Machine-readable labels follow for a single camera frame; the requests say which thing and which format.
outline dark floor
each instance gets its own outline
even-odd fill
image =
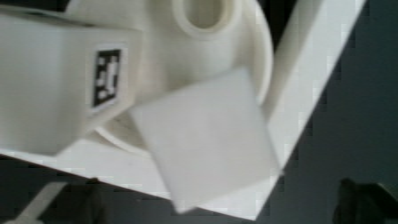
[[[398,1],[371,0],[323,98],[256,222],[203,210],[176,215],[171,202],[105,186],[110,221],[128,223],[332,223],[339,180],[398,185]],[[0,158],[0,221],[50,181],[80,177]]]

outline dark background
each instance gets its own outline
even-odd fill
[[[0,3],[62,11],[68,1]],[[275,46],[293,3],[261,1]],[[103,185],[112,223],[332,223],[339,180],[398,186],[396,12],[398,1],[370,0],[258,221],[199,209],[176,215],[167,200]],[[78,184],[85,179],[0,157],[0,222],[14,218],[50,181]]]

